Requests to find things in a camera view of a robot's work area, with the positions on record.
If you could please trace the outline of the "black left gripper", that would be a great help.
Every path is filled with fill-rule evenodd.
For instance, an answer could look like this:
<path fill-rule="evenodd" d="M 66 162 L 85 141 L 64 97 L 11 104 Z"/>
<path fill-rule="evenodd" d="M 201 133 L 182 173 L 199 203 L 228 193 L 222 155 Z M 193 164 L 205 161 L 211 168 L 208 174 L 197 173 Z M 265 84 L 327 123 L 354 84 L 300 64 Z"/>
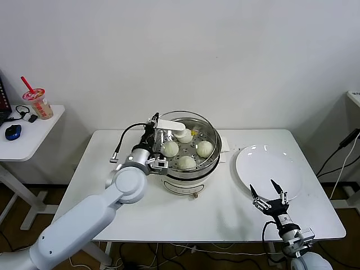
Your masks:
<path fill-rule="evenodd" d="M 155 143 L 155 128 L 159 121 L 159 113 L 156 112 L 149 120 L 144 127 L 144 134 L 141 137 L 140 144 L 146 145 L 148 147 L 153 147 Z"/>

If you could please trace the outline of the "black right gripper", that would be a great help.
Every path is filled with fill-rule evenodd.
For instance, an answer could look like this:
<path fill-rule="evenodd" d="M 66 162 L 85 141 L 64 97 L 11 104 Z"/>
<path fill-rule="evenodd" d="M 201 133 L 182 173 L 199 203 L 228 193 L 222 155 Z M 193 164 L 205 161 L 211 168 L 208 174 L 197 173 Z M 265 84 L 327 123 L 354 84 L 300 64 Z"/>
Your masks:
<path fill-rule="evenodd" d="M 292 222 L 290 216 L 287 213 L 289 204 L 287 201 L 287 192 L 284 192 L 281 186 L 271 179 L 271 183 L 279 195 L 279 199 L 264 201 L 259 197 L 254 187 L 250 184 L 250 191 L 253 197 L 253 205 L 259 210 L 263 210 L 263 213 L 270 216 L 275 221 L 278 230 L 294 230 L 296 224 Z M 287 221 L 280 219 L 280 216 L 286 215 Z"/>

